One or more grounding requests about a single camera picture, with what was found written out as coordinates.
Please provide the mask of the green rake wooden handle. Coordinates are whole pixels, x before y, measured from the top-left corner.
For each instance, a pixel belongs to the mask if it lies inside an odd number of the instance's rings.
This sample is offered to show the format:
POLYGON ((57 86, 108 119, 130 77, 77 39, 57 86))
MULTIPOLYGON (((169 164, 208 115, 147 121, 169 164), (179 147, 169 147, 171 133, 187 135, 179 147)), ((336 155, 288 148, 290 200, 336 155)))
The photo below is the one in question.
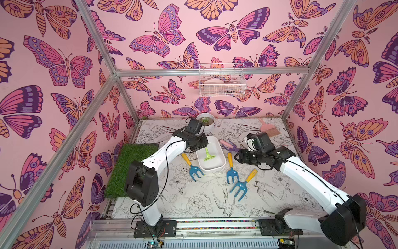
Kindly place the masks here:
POLYGON ((205 152, 206 152, 206 157, 203 159, 203 161, 209 161, 209 160, 215 158, 214 155, 211 155, 211 154, 209 153, 208 147, 205 147, 205 152))

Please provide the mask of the blue rake yellow handle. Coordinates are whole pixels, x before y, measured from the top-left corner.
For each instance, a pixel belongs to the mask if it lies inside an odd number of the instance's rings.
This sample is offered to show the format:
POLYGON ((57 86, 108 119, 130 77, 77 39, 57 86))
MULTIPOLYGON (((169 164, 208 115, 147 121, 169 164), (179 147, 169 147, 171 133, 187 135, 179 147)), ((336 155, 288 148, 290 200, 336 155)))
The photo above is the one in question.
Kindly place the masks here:
POLYGON ((228 153, 228 163, 229 163, 229 170, 227 171, 227 184, 235 184, 239 182, 239 175, 236 170, 233 168, 233 156, 232 153, 228 153))
POLYGON ((241 200, 246 196, 248 192, 247 184, 257 175, 257 173, 258 170, 253 169, 245 181, 238 181, 230 190, 230 194, 234 194, 234 198, 239 197, 238 202, 241 202, 241 200))
POLYGON ((185 162, 188 164, 188 166, 190 167, 189 174, 194 182, 197 181, 195 177, 200 179, 201 176, 205 176, 205 174, 199 167, 192 165, 191 161, 189 160, 189 158, 187 157, 187 155, 185 153, 182 153, 181 156, 185 160, 185 162))

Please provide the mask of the purple rake pink handle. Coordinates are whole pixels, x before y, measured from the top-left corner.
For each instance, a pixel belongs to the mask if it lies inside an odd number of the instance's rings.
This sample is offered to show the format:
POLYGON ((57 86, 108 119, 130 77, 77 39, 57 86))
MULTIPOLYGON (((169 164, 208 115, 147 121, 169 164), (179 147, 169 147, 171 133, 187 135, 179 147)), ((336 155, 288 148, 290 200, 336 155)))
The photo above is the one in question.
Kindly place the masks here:
POLYGON ((237 147, 236 144, 234 144, 231 141, 227 142, 225 140, 219 140, 219 143, 220 143, 222 149, 227 150, 229 152, 237 153, 240 150, 240 148, 237 147))

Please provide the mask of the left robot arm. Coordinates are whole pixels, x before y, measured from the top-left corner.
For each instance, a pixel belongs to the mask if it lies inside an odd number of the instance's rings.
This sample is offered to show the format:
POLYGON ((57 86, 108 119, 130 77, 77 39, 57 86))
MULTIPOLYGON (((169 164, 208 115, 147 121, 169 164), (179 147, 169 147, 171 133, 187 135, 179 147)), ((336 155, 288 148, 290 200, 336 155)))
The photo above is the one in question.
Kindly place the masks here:
POLYGON ((124 191, 127 196, 138 204, 139 214, 149 227, 159 227, 163 215, 157 207, 157 200, 161 196, 158 175, 163 170, 169 170, 169 164, 186 150, 197 151, 207 147, 206 134, 195 134, 182 128, 158 151, 142 161, 133 161, 127 172, 124 191))

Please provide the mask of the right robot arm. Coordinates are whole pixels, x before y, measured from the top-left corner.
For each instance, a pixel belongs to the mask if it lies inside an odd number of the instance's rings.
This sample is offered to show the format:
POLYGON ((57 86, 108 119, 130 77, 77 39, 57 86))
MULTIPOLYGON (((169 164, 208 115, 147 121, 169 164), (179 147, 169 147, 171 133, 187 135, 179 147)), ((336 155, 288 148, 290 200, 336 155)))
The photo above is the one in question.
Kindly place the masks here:
POLYGON ((350 196, 312 171, 291 150, 280 147, 268 152, 240 149, 235 160, 241 164, 266 164, 299 184, 323 208, 323 213, 296 212, 286 208, 275 215, 276 230, 307 230, 321 233, 336 245, 344 246, 366 226, 365 200, 350 196))

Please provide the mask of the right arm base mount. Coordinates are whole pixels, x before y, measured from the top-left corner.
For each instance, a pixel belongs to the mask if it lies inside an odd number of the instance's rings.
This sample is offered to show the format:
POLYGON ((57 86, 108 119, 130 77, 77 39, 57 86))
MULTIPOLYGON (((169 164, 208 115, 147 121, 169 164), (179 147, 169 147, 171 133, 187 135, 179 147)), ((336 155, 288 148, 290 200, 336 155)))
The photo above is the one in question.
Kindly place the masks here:
POLYGON ((275 215, 256 221, 256 227, 260 229, 262 236, 301 236, 303 230, 290 228, 284 220, 285 215, 292 211, 292 208, 286 208, 275 215))

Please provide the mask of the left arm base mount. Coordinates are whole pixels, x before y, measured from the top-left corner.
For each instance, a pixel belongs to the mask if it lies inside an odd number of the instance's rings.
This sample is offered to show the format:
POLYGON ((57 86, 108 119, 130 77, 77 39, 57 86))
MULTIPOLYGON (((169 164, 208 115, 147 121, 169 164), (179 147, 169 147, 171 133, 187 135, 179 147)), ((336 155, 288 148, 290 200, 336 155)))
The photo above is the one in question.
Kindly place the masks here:
POLYGON ((134 228, 135 238, 168 238, 176 237, 177 221, 176 220, 162 220, 155 226, 146 224, 143 220, 139 220, 134 228))

